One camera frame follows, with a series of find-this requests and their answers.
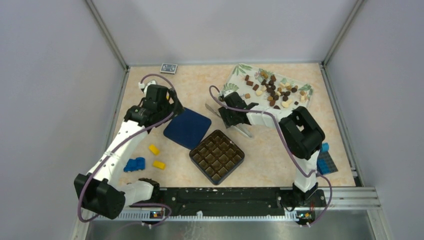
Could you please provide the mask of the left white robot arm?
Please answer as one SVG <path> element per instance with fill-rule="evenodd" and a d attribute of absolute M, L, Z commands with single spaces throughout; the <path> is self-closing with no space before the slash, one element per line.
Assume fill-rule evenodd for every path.
<path fill-rule="evenodd" d="M 86 174 L 78 174 L 74 187 L 78 206 L 108 219 L 123 208 L 143 201 L 154 207 L 160 202 L 159 183 L 148 178 L 120 185 L 120 176 L 139 143 L 156 128 L 184 111 L 174 88 L 158 84 L 145 87 L 140 105 L 130 107 L 121 127 L 101 159 Z"/>

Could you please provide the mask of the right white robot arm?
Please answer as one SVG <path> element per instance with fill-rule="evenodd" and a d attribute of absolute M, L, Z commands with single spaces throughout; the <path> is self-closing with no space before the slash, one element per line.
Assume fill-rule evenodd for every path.
<path fill-rule="evenodd" d="M 233 90 L 223 93 L 217 102 L 219 114 L 227 127 L 246 124 L 276 129 L 290 159 L 296 166 L 293 183 L 293 200 L 307 206 L 318 189 L 317 161 L 325 133 L 307 108 L 293 110 L 265 107 L 258 103 L 247 104 Z"/>

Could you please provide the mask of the metal serving tongs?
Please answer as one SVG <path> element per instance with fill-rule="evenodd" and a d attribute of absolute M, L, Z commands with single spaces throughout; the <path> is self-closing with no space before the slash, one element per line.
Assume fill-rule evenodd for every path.
<path fill-rule="evenodd" d="M 223 121 L 223 118 L 221 117 L 221 115 L 219 114 L 219 112 L 215 109 L 213 109 L 209 104 L 205 103 L 204 104 L 205 108 L 212 112 L 213 114 L 215 114 L 218 118 L 220 118 Z M 252 133 L 250 131 L 248 131 L 245 127 L 241 126 L 240 124 L 238 125 L 233 125 L 233 126 L 229 126 L 226 123 L 224 123 L 224 126 L 227 129 L 235 129 L 237 130 L 240 134 L 244 135 L 247 138 L 253 138 L 254 136 L 252 135 Z"/>

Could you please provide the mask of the dark blue chocolate box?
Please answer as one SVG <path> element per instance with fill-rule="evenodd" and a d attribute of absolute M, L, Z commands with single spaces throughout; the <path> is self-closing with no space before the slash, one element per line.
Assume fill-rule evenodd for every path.
<path fill-rule="evenodd" d="M 221 130 L 214 130 L 189 152 L 194 165 L 220 185 L 245 159 L 245 153 Z"/>

